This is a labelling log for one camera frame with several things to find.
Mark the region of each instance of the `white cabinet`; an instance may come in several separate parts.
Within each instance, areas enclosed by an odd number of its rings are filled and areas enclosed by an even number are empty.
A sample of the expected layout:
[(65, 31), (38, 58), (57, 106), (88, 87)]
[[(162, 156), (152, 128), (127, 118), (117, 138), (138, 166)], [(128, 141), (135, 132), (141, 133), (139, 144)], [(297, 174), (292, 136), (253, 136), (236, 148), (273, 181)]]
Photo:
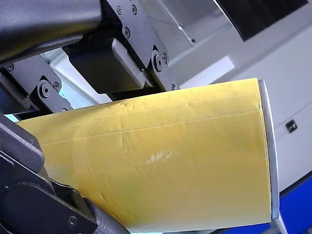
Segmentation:
[[(285, 124), (293, 119), (298, 129), (289, 133)], [(312, 102), (275, 129), (282, 191), (312, 171)]]

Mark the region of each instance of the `metal rod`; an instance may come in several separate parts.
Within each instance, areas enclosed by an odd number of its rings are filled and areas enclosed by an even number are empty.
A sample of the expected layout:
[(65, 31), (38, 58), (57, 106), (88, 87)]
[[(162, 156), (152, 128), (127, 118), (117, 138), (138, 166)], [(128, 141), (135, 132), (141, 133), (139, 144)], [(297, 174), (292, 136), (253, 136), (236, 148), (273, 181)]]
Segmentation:
[(179, 21), (175, 18), (175, 16), (171, 13), (171, 11), (167, 8), (167, 6), (163, 3), (162, 0), (158, 0), (158, 2), (162, 6), (162, 8), (164, 8), (164, 10), (168, 13), (170, 18), (175, 22), (175, 24), (177, 25), (177, 28), (184, 34), (184, 36), (187, 38), (189, 43), (193, 46), (194, 45), (194, 40), (187, 34), (187, 32), (185, 32), (185, 30), (184, 30), (183, 26), (181, 25), (181, 23), (179, 23)]

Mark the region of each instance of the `blue panel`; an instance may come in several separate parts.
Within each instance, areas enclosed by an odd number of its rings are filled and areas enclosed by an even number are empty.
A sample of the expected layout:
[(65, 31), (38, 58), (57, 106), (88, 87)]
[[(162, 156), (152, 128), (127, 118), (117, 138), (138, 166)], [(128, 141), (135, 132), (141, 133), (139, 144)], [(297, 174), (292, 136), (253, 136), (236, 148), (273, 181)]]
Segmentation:
[(246, 227), (231, 228), (230, 230), (226, 231), (225, 234), (260, 234), (269, 228), (270, 225), (266, 223)]
[(288, 234), (299, 234), (312, 226), (312, 178), (283, 197), (280, 212)]

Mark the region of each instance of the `label roll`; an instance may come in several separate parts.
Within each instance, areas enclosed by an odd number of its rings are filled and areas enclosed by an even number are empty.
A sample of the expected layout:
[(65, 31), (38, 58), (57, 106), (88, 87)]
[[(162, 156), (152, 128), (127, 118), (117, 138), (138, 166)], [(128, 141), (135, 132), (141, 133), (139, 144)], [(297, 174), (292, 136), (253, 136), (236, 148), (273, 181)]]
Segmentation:
[(19, 122), (49, 176), (131, 232), (278, 217), (272, 117), (256, 78), (137, 97)]

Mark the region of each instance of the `white surface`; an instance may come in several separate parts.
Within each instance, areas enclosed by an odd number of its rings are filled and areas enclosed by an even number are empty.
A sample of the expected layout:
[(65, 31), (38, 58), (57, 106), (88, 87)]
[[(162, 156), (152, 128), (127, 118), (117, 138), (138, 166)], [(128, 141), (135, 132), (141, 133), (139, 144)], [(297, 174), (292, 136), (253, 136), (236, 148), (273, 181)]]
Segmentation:
[(198, 73), (196, 76), (180, 85), (181, 89), (193, 88), (211, 84), (221, 76), (234, 69), (235, 66), (228, 56), (220, 59), (205, 70)]
[(257, 77), (265, 80), (274, 127), (312, 100), (311, 41), (312, 27), (231, 79)]
[[(181, 84), (228, 55), (235, 69), (221, 79), (226, 81), (241, 69), (250, 66), (287, 40), (292, 39), (311, 24), (312, 4), (309, 3), (246, 42), (240, 38), (233, 27), (230, 27), (191, 51), (188, 56), (181, 58), (175, 64), (170, 65), (169, 62), (170, 71), (179, 78)], [(206, 29), (204, 24), (198, 24), (198, 27), (199, 30)]]
[[(285, 124), (294, 119), (298, 129), (291, 134)], [(275, 129), (279, 190), (312, 171), (312, 102)]]
[[(232, 79), (264, 79), (271, 102), (282, 191), (312, 170), (312, 27)], [(289, 133), (285, 123), (298, 129)]]

